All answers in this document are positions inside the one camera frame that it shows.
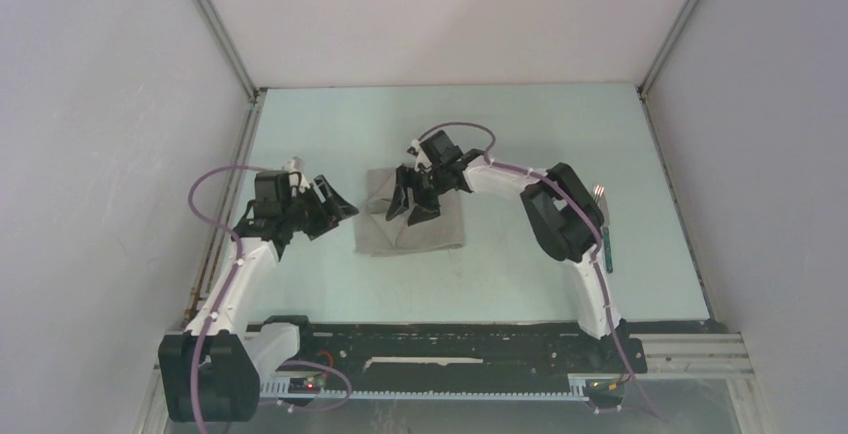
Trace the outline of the grey cloth napkin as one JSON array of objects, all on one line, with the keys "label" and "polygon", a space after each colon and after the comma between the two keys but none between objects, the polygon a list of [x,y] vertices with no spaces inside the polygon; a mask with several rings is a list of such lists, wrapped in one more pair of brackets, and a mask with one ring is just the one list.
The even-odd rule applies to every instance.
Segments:
[{"label": "grey cloth napkin", "polygon": [[411,226],[405,212],[388,221],[395,174],[392,169],[372,169],[366,174],[366,200],[354,217],[355,252],[372,257],[392,257],[460,249],[466,243],[461,197],[449,192],[440,197],[441,215]]}]

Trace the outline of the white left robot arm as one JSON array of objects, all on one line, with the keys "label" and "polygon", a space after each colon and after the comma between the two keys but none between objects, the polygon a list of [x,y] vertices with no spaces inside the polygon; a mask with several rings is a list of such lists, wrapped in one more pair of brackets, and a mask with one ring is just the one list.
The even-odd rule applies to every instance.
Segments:
[{"label": "white left robot arm", "polygon": [[280,169],[251,170],[254,196],[233,227],[195,204],[199,187],[213,174],[192,184],[190,210],[230,242],[225,271],[186,327],[165,335],[158,347],[168,417],[200,431],[209,423],[251,420],[261,385],[277,368],[285,363],[299,371],[312,365],[316,344],[293,321],[271,321],[248,338],[253,303],[295,234],[315,240],[358,213],[324,176],[306,176],[298,157]]}]

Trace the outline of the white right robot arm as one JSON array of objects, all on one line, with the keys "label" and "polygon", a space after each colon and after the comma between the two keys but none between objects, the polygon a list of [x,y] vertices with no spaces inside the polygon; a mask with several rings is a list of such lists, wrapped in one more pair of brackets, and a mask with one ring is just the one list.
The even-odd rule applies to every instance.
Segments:
[{"label": "white right robot arm", "polygon": [[488,149],[463,151],[440,126],[414,140],[407,151],[415,161],[395,170],[387,220],[404,215],[409,226],[434,220],[442,213],[441,197],[452,191],[519,201],[542,251],[577,271],[578,325],[591,336],[581,346],[583,362],[596,372],[616,365],[622,349],[611,335],[622,317],[607,280],[606,218],[574,169],[557,163],[538,170],[497,161]]}]

